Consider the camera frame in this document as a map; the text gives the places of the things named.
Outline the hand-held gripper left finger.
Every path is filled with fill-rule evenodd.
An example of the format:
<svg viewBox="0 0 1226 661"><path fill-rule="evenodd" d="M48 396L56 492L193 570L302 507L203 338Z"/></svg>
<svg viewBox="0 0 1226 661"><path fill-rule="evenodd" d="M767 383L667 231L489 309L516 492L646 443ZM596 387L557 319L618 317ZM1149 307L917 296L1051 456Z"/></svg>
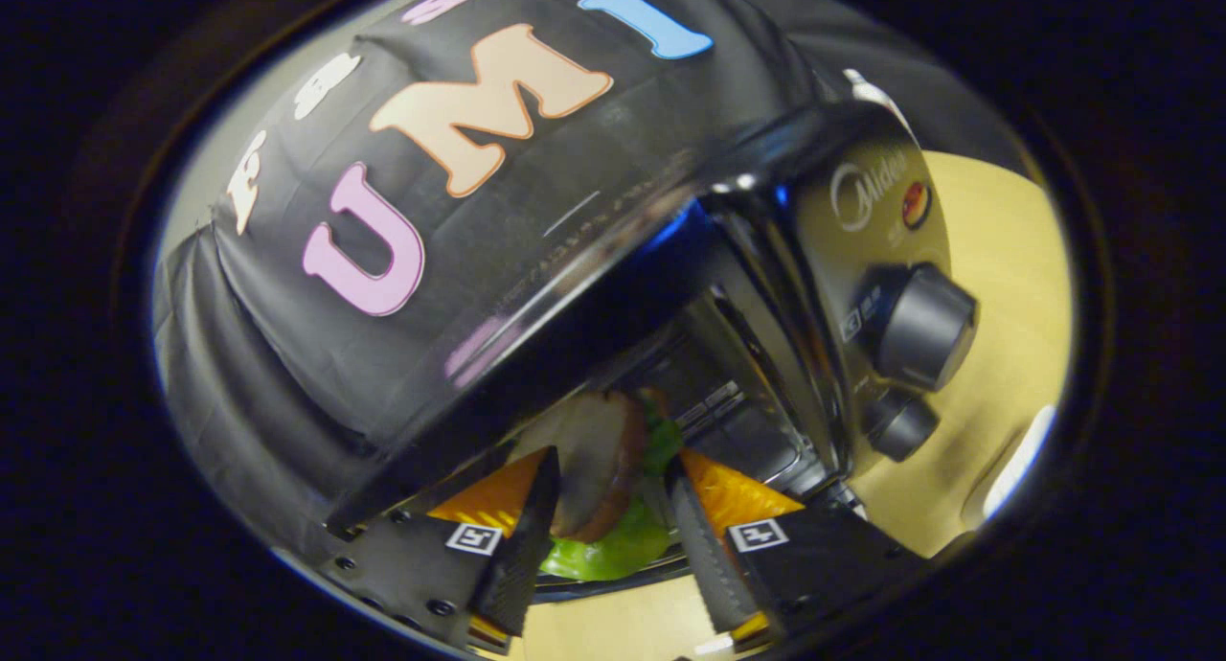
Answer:
<svg viewBox="0 0 1226 661"><path fill-rule="evenodd" d="M557 446L539 448L465 491L508 509L394 510L322 560L321 578L433 643L504 655L524 635L560 488Z"/></svg>

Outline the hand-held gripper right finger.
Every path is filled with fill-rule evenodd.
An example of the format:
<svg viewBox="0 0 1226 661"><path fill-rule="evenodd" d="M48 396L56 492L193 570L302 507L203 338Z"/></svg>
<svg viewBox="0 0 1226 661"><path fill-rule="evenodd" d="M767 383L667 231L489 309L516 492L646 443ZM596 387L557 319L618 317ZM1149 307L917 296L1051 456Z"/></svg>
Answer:
<svg viewBox="0 0 1226 661"><path fill-rule="evenodd" d="M853 508L797 502L693 448L669 461L669 506L711 625L736 648L832 633L924 575L924 557Z"/></svg>

